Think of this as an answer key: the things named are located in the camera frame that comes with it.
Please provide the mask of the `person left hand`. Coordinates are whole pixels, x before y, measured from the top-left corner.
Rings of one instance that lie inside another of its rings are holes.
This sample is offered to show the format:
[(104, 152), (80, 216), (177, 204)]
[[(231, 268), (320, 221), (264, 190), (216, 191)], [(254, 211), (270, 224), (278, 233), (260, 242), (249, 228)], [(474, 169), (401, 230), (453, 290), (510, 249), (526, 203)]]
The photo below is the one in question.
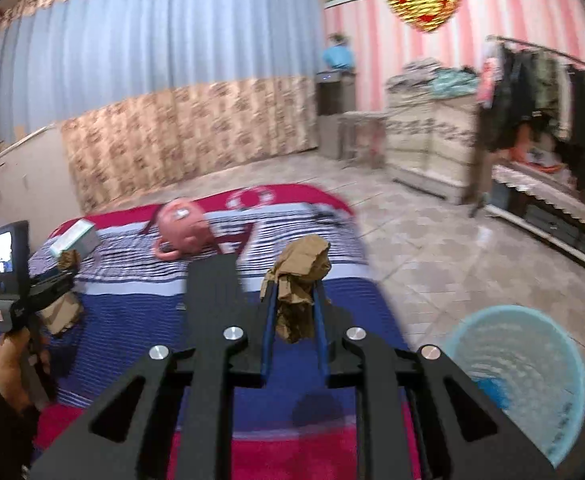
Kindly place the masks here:
[(34, 407), (31, 398), (32, 368), (22, 366), (29, 354), (31, 333), (27, 328), (0, 337), (0, 395), (19, 416)]

